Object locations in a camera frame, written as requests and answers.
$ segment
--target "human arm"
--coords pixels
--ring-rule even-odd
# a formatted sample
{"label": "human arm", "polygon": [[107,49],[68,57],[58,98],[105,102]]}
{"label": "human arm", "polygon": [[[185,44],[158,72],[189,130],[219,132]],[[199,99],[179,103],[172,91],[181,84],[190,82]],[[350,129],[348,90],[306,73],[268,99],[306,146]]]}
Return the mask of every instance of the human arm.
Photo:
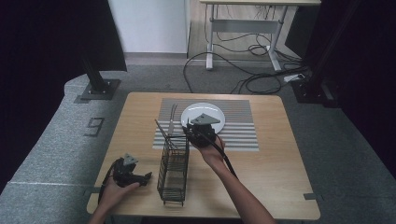
{"label": "human arm", "polygon": [[139,186],[139,183],[133,183],[126,186],[125,188],[121,188],[117,185],[113,178],[109,178],[107,180],[102,198],[88,223],[103,224],[111,209],[113,209],[114,206],[116,206],[125,195],[139,188]]}
{"label": "human arm", "polygon": [[[224,147],[217,138],[216,144]],[[239,216],[246,224],[276,223],[262,203],[227,169],[221,155],[212,146],[198,148],[229,193]]]}

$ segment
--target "black cable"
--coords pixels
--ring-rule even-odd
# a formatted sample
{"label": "black cable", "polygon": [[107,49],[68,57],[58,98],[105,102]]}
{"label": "black cable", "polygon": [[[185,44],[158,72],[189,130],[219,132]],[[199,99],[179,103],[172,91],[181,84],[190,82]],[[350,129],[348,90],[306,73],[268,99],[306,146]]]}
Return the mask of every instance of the black cable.
{"label": "black cable", "polygon": [[260,15],[261,15],[262,12],[263,12],[263,6],[255,6],[255,7],[258,9],[258,12],[257,12],[256,16],[254,16],[253,19],[258,20],[258,19],[260,18]]}
{"label": "black cable", "polygon": [[[103,182],[102,182],[102,186],[100,187],[100,191],[99,191],[98,204],[99,204],[99,202],[100,202],[101,199],[102,199],[103,192],[105,191],[105,188],[106,188],[107,180],[108,180],[110,177],[112,177],[112,175],[110,175],[110,174],[111,174],[111,171],[113,170],[115,164],[116,164],[115,161],[113,162],[113,164],[111,164],[110,169],[108,169],[108,171],[107,171],[107,173],[106,173],[106,176],[105,176],[105,179],[104,179]],[[115,222],[114,222],[114,217],[113,217],[113,216],[111,216],[111,222],[112,222],[113,224],[115,223]]]}
{"label": "black cable", "polygon": [[[216,15],[218,15],[218,14],[219,14],[219,5],[216,6]],[[205,7],[204,31],[205,31],[205,40],[206,40],[206,43],[209,43],[209,41],[207,40],[206,21],[207,21],[207,5],[206,5],[206,7]],[[251,54],[253,54],[253,55],[255,55],[255,56],[263,56],[263,55],[267,54],[267,49],[266,49],[266,47],[263,46],[263,45],[261,45],[261,44],[259,43],[259,41],[258,41],[258,36],[261,36],[261,37],[267,39],[268,42],[270,42],[270,44],[271,44],[271,41],[270,41],[270,40],[268,39],[268,37],[266,37],[265,35],[261,35],[261,34],[245,34],[245,35],[240,35],[240,36],[238,36],[238,37],[234,37],[234,38],[230,38],[230,39],[222,39],[222,38],[219,36],[219,32],[216,32],[216,36],[217,36],[218,39],[219,39],[220,41],[222,41],[222,42],[233,41],[233,40],[240,39],[240,38],[243,38],[243,37],[248,36],[248,35],[255,35],[255,36],[256,36],[256,41],[258,42],[258,45],[251,45],[251,46],[249,46],[246,50],[228,49],[228,48],[226,48],[226,47],[224,47],[224,46],[222,46],[222,45],[220,45],[220,44],[213,44],[213,43],[212,43],[212,45],[213,45],[213,46],[221,47],[221,48],[223,48],[223,49],[227,49],[228,51],[231,51],[231,52],[242,53],[242,52],[248,52],[248,51],[249,51]],[[264,52],[264,53],[261,53],[261,54],[258,54],[258,53],[255,53],[255,52],[253,51],[254,49],[264,49],[265,52]]]}
{"label": "black cable", "polygon": [[275,50],[275,52],[278,54],[278,56],[282,57],[283,59],[288,60],[289,62],[293,62],[293,63],[305,63],[305,61],[304,61],[303,59],[290,56],[290,55],[288,55],[288,54],[286,54],[286,53],[283,53],[283,52],[281,52],[281,51],[279,51],[279,50],[277,50],[277,49]]}
{"label": "black cable", "polygon": [[227,164],[227,167],[230,170],[231,174],[233,174],[233,176],[238,178],[238,176],[236,176],[235,170],[233,169],[233,166],[231,165],[230,160],[228,159],[227,155],[224,152],[224,148],[222,147],[222,142],[221,142],[221,147],[219,147],[215,142],[210,140],[204,133],[201,133],[199,131],[196,132],[198,132],[198,134],[200,134],[210,145],[212,145],[212,147],[214,147],[218,151],[218,153],[221,155],[221,157],[224,159],[225,163]]}
{"label": "black cable", "polygon": [[260,79],[260,78],[278,77],[278,76],[283,76],[283,75],[290,74],[290,73],[302,73],[302,72],[304,72],[304,71],[307,70],[307,66],[299,66],[299,67],[292,68],[292,69],[288,69],[288,70],[285,70],[285,71],[276,72],[276,73],[274,73],[274,74],[267,74],[267,73],[258,73],[258,74],[256,74],[256,73],[249,72],[248,70],[245,70],[245,69],[243,69],[243,68],[241,68],[241,67],[235,65],[234,63],[230,62],[229,60],[225,59],[224,57],[222,57],[221,55],[219,55],[219,54],[217,54],[217,53],[213,53],[213,52],[203,52],[203,53],[199,53],[199,54],[197,54],[197,55],[191,57],[190,59],[188,59],[188,60],[186,61],[186,63],[184,64],[184,67],[183,67],[183,77],[184,77],[184,79],[186,80],[186,83],[187,83],[187,85],[188,85],[189,90],[190,90],[191,93],[193,93],[193,91],[192,91],[192,88],[191,88],[191,84],[190,84],[190,82],[189,82],[189,80],[188,80],[188,78],[187,78],[187,73],[186,73],[187,65],[188,65],[188,63],[189,63],[191,60],[193,60],[194,58],[196,58],[196,57],[198,57],[198,56],[201,56],[201,55],[204,55],[204,54],[216,55],[216,56],[220,57],[222,60],[224,60],[225,62],[227,62],[227,63],[229,63],[230,65],[234,66],[235,68],[241,70],[241,71],[244,72],[244,73],[247,73],[247,74],[250,74],[250,75],[251,75],[251,76],[248,77],[247,79],[239,80],[238,83],[236,84],[236,86],[235,86],[235,87],[233,88],[233,90],[230,92],[230,94],[232,94],[232,93],[236,90],[236,88],[239,86],[239,84],[240,84],[241,82],[242,82],[242,85],[240,85],[240,87],[239,87],[238,94],[241,93],[242,88],[243,88],[244,86],[247,86],[247,90],[248,90],[248,91],[251,91],[253,94],[272,94],[272,93],[276,93],[276,92],[280,91],[280,88],[281,88],[281,87],[280,87],[280,88],[279,88],[279,87],[272,88],[272,89],[266,90],[266,91],[253,91],[248,85],[250,84],[250,82],[252,82],[252,81],[254,81],[254,80],[258,80],[258,79]]}
{"label": "black cable", "polygon": [[267,12],[265,13],[265,20],[267,20],[268,19],[268,14],[270,13],[270,9],[271,9],[271,7],[268,7],[268,10],[267,10]]}
{"label": "black cable", "polygon": [[299,63],[283,63],[283,69],[288,70],[288,69],[294,69],[296,68],[295,66],[293,68],[287,68],[287,65],[297,65],[297,66],[301,66]]}
{"label": "black cable", "polygon": [[230,9],[228,8],[228,5],[225,5],[226,7],[227,7],[227,13],[228,13],[228,16],[232,19],[233,18],[233,16],[231,16],[231,14],[230,14]]}
{"label": "black cable", "polygon": [[[274,6],[274,11],[273,11],[273,18],[272,18],[272,20],[274,20],[275,11],[276,11],[276,6]],[[272,42],[272,34],[270,34],[270,43],[271,43],[271,42]]]}

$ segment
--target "gray and white striped placemat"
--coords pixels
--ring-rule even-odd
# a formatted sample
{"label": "gray and white striped placemat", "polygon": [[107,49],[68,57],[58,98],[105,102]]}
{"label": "gray and white striped placemat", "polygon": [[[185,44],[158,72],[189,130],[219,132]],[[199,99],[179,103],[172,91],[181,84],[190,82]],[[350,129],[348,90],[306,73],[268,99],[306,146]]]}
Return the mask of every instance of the gray and white striped placemat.
{"label": "gray and white striped placemat", "polygon": [[[196,103],[216,105],[224,113],[225,125],[218,135],[226,143],[225,150],[259,151],[253,117],[248,100],[206,100],[206,99],[172,99],[164,98],[161,103],[158,122],[165,132],[169,127],[172,104],[177,104],[174,116],[174,134],[183,134],[180,117],[184,109]],[[156,129],[153,148],[163,149],[163,135]]]}

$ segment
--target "black curtain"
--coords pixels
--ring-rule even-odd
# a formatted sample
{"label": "black curtain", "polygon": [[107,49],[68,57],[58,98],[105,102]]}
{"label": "black curtain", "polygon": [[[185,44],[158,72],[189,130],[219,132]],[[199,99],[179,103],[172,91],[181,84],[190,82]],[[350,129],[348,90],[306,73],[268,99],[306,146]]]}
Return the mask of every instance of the black curtain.
{"label": "black curtain", "polygon": [[[342,24],[346,14],[350,20]],[[320,64],[334,31],[345,25]],[[308,46],[313,76],[335,83],[339,106],[396,176],[396,3],[323,0]]]}
{"label": "black curtain", "polygon": [[107,0],[7,1],[0,9],[2,186],[50,122],[66,81],[86,72],[126,71]]}

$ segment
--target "black stand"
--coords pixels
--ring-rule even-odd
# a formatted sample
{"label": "black stand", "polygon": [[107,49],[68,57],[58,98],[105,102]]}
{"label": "black stand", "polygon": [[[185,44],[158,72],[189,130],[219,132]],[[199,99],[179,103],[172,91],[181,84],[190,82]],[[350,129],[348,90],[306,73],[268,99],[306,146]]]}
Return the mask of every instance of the black stand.
{"label": "black stand", "polygon": [[352,1],[348,4],[346,15],[341,19],[340,25],[333,32],[332,38],[321,53],[318,62],[312,68],[313,76],[308,81],[291,82],[297,102],[338,107],[336,85],[326,80],[323,70],[359,3],[360,1]]}
{"label": "black stand", "polygon": [[81,65],[87,73],[90,83],[82,95],[78,96],[75,103],[86,104],[90,100],[112,100],[120,80],[103,79],[99,71],[92,68],[90,60],[84,51],[81,51]]}

